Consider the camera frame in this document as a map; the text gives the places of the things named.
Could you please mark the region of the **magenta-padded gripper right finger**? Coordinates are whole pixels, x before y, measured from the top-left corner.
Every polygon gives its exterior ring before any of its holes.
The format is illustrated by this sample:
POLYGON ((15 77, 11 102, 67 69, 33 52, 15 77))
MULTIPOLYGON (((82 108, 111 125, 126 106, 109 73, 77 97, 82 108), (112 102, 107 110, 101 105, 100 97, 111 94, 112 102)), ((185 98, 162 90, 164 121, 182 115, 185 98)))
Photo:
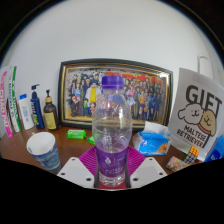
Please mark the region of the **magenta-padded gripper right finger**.
POLYGON ((128 147, 125 171, 126 188, 140 188, 166 176, 166 172, 153 157, 144 157, 133 147, 128 147))

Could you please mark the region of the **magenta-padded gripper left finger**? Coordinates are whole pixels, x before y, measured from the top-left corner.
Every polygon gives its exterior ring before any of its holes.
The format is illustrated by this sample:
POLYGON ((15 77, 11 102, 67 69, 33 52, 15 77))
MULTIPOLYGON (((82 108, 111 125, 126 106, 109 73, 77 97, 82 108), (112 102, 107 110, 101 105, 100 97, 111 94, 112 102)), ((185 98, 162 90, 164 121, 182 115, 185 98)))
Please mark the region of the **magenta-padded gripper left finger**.
POLYGON ((93 188, 97 171, 97 157, 92 147, 80 157, 71 157, 58 176, 84 188, 93 188))

